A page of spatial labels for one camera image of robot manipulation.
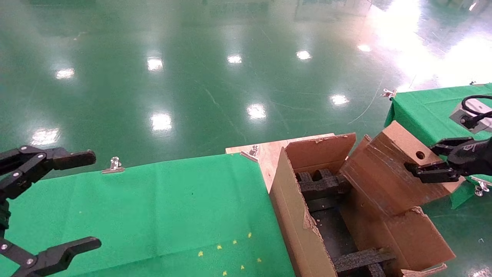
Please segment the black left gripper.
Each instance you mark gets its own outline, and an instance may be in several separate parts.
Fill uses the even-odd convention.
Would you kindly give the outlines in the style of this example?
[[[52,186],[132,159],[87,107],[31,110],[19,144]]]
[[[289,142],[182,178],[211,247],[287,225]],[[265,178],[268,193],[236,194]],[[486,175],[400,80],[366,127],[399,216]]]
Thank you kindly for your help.
[[[79,168],[95,162],[96,155],[91,150],[69,152],[63,147],[38,149],[23,145],[2,152],[0,234],[5,234],[9,229],[10,210],[6,199],[16,199],[52,170]],[[95,237],[86,237],[50,247],[36,255],[4,238],[1,238],[0,244],[1,254],[19,265],[13,277],[46,277],[66,270],[76,255],[98,249],[102,242]]]

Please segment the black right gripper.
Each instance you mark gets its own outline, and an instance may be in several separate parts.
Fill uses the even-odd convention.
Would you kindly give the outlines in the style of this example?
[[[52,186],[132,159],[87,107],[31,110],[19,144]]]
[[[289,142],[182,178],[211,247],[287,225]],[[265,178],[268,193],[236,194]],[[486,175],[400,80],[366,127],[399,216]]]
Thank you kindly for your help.
[[[453,137],[432,145],[434,154],[449,154],[448,163],[404,166],[424,184],[456,182],[462,176],[492,175],[492,140],[471,141],[471,137]]]

